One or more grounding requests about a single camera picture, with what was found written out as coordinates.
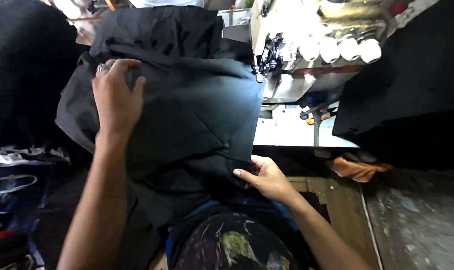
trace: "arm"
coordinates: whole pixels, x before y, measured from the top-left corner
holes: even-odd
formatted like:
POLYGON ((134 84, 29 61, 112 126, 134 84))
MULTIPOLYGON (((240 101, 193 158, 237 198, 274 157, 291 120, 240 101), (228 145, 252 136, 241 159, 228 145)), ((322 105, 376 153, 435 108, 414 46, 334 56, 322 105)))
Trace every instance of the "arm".
POLYGON ((127 218, 125 152, 140 118, 145 78, 133 91, 125 76, 140 65, 132 59, 109 60, 110 70, 92 81, 100 130, 82 197, 57 265, 59 270, 113 269, 127 218))
POLYGON ((251 183, 265 197, 289 208, 302 235, 324 270, 369 270, 367 263, 338 236, 332 226, 298 193, 268 157, 252 156, 256 175, 243 169, 234 174, 251 183))

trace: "right hand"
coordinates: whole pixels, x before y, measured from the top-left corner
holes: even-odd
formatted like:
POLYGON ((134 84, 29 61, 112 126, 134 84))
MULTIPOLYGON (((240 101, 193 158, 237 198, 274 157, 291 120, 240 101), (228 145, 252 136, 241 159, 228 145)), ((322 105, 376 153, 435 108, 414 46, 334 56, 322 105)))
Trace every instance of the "right hand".
POLYGON ((286 206, 295 204, 295 199, 300 195, 277 164, 270 157, 252 155, 255 164, 255 174, 244 169, 235 169, 234 175, 256 187, 268 199, 278 201, 286 206))

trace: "white table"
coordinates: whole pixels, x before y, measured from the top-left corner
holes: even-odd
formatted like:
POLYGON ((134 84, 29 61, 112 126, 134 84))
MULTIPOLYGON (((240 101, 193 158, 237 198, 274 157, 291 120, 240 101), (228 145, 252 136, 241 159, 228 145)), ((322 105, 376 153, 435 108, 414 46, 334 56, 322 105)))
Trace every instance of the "white table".
MULTIPOLYGON (((329 106, 337 107, 338 102, 329 106)), ((314 125, 308 125, 299 117, 302 109, 295 105, 279 105, 272 111, 272 119, 260 118, 255 132, 254 145, 313 147, 314 125)), ((319 131, 319 147, 357 148, 352 142, 332 136, 335 116, 322 121, 319 131)))

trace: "hand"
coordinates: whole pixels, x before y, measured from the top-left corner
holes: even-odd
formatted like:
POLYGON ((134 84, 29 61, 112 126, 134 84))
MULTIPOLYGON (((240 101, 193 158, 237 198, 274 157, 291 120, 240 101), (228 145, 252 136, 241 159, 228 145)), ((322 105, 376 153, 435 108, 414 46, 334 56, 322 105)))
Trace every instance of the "hand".
POLYGON ((243 169, 235 169, 234 175, 256 187, 265 197, 291 206, 300 195, 290 184, 277 164, 270 157, 252 155, 252 162, 255 164, 253 175, 243 169))
POLYGON ((99 113, 99 136, 121 138, 125 143, 140 120, 143 107, 145 77, 139 77, 133 90, 128 89, 126 75, 138 68, 134 59, 110 59, 105 63, 110 70, 97 72, 92 80, 93 96, 99 113))

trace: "orange cloth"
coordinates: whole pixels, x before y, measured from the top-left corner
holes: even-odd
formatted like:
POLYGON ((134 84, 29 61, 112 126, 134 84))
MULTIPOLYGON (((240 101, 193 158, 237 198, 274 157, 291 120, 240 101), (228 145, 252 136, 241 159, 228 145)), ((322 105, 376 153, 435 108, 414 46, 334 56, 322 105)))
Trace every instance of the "orange cloth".
POLYGON ((367 164, 362 162, 346 161, 343 157, 337 157, 333 161, 326 162, 327 166, 336 172, 339 176, 350 177, 357 182, 368 182, 374 176, 375 172, 386 172, 393 168, 392 165, 367 164))

